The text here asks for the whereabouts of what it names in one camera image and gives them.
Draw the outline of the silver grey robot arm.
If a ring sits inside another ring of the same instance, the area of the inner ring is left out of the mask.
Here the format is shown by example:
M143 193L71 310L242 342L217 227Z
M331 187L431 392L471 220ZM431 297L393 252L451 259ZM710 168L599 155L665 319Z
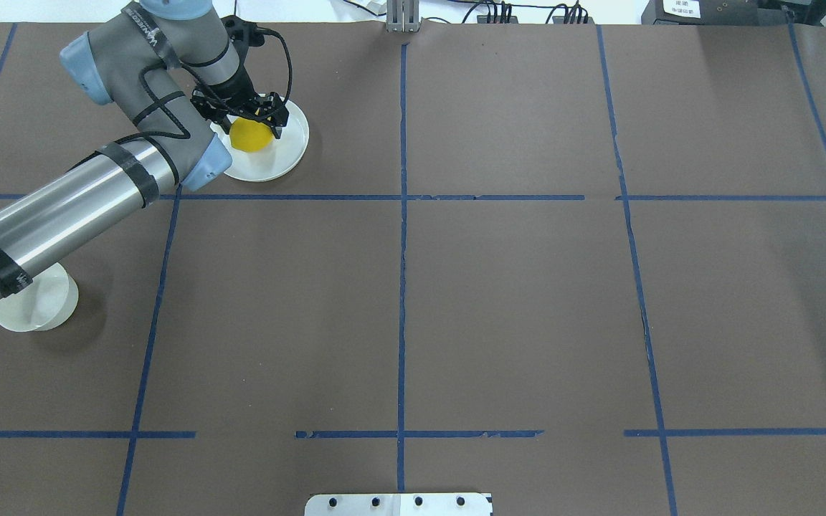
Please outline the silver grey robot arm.
M211 1L131 1L60 50L72 81L96 105L118 108L133 132L0 210L0 300L135 211L229 170L219 131L232 118L279 138L288 94L256 91L246 65L269 38L281 35L220 16Z

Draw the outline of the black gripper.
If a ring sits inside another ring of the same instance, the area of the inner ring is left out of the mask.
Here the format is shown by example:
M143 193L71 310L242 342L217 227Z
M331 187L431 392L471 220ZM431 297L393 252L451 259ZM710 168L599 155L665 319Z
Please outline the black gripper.
M278 92L256 92L248 75L239 75L219 85L198 80L192 105L201 117L214 122L214 130L225 135L230 134L234 125L230 118L236 117L266 124L275 140L279 140L289 121L285 98Z

